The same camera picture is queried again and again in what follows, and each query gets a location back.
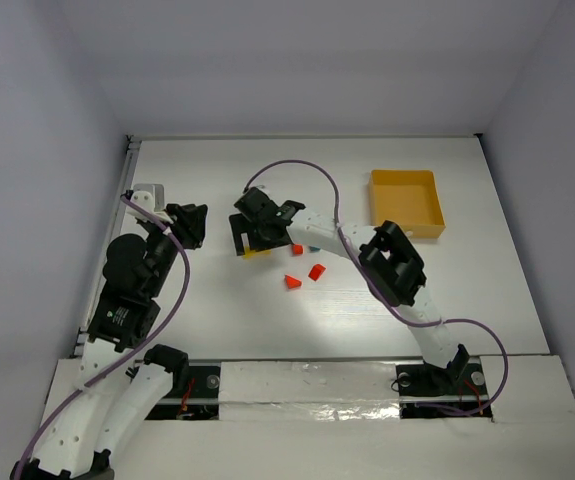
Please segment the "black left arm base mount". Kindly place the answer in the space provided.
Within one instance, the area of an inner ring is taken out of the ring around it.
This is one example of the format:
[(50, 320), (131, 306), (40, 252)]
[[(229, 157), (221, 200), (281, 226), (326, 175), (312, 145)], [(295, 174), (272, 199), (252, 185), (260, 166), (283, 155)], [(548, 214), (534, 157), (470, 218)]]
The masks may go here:
[(188, 390), (190, 400), (217, 400), (220, 388), (221, 365), (196, 363), (189, 366), (186, 379), (175, 386), (173, 395), (181, 398)]

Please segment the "red triangle block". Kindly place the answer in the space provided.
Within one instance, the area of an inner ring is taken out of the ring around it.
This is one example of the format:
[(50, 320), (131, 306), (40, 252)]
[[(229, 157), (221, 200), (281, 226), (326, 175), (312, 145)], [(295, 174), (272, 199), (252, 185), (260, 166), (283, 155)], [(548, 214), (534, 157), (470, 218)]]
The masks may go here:
[(285, 282), (286, 287), (289, 290), (297, 289), (297, 288), (300, 288), (302, 286), (302, 281), (296, 277), (291, 276), (291, 275), (285, 275), (284, 276), (284, 282)]

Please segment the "yellow arch block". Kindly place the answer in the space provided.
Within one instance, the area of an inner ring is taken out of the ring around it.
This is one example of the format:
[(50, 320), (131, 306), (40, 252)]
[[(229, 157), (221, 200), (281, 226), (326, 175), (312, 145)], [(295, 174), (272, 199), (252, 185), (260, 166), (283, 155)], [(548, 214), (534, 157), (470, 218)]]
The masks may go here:
[(249, 246), (245, 246), (244, 250), (243, 250), (243, 258), (244, 259), (251, 259), (254, 257), (266, 256), (266, 255), (270, 255), (270, 254), (271, 254), (270, 250), (255, 250)]

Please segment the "yellow plastic tray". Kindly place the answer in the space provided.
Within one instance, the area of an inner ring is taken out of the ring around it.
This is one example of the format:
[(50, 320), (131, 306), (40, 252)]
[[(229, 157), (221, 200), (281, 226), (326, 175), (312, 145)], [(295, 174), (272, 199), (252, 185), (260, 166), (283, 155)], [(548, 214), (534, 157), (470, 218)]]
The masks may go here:
[(446, 228), (430, 170), (373, 170), (368, 184), (373, 225), (396, 223), (414, 239), (438, 239)]

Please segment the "white foam base board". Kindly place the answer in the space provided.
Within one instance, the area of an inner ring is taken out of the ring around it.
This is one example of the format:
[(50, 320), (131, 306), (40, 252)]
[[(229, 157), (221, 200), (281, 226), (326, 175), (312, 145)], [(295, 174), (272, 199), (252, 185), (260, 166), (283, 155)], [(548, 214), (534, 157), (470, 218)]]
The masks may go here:
[(146, 421), (119, 479), (575, 479), (556, 356), (481, 360), (490, 417), (405, 419), (389, 362), (227, 362), (215, 420)]

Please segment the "red wedge block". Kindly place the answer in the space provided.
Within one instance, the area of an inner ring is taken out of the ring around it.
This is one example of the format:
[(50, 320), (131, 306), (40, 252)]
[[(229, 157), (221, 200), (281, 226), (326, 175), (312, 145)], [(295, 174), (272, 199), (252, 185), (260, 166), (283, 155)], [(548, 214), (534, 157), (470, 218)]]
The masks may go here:
[(308, 277), (312, 281), (318, 281), (326, 271), (326, 267), (322, 264), (314, 264), (308, 273)]

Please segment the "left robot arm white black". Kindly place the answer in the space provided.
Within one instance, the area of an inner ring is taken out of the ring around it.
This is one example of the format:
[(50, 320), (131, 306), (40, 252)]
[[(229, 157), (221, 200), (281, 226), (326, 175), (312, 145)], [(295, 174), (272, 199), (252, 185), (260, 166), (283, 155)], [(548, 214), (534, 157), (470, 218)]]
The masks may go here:
[(206, 205), (158, 205), (122, 195), (147, 235), (123, 234), (106, 250), (105, 284), (87, 328), (72, 393), (41, 424), (13, 479), (111, 479), (115, 463), (154, 406), (189, 378), (187, 353), (154, 343), (169, 324), (156, 302), (177, 258), (202, 246)]

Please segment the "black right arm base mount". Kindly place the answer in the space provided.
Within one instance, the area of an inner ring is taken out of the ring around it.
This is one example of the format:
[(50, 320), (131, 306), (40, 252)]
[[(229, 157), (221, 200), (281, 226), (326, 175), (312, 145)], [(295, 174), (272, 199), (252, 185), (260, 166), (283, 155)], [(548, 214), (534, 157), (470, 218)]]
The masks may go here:
[(480, 363), (469, 363), (455, 378), (420, 363), (399, 364), (395, 372), (395, 387), (403, 397), (435, 399), (460, 397), (464, 394), (481, 397), (488, 395)]

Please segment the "aluminium rail left edge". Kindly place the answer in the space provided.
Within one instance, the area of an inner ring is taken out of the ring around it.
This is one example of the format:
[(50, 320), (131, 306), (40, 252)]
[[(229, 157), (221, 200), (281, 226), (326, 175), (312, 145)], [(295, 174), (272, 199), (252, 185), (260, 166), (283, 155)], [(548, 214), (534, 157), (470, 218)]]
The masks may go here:
[(122, 202), (120, 200), (120, 196), (124, 193), (133, 179), (135, 163), (138, 160), (141, 144), (142, 140), (136, 135), (128, 135), (126, 137), (126, 149), (121, 173), (117, 187), (114, 189), (111, 197), (112, 202), (109, 210), (106, 231), (103, 240), (101, 241), (101, 250), (94, 267), (91, 280), (91, 290), (86, 301), (81, 323), (76, 331), (73, 347), (69, 355), (70, 358), (78, 358), (82, 355), (83, 343), (86, 339), (86, 330), (92, 320), (98, 296), (102, 289), (102, 268), (106, 260), (106, 249), (116, 233), (120, 231), (122, 225), (124, 208), (121, 206)]

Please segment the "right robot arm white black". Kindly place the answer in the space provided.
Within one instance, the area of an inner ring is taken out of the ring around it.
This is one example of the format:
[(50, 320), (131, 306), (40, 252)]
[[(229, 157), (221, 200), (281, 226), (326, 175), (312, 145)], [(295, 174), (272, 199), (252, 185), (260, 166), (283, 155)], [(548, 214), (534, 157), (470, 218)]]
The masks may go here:
[(397, 224), (342, 225), (299, 202), (277, 205), (257, 187), (234, 208), (229, 223), (237, 255), (299, 244), (352, 261), (372, 295), (401, 316), (418, 344), (423, 364), (410, 383), (430, 397), (456, 387), (469, 354), (448, 330), (427, 287), (424, 261)]

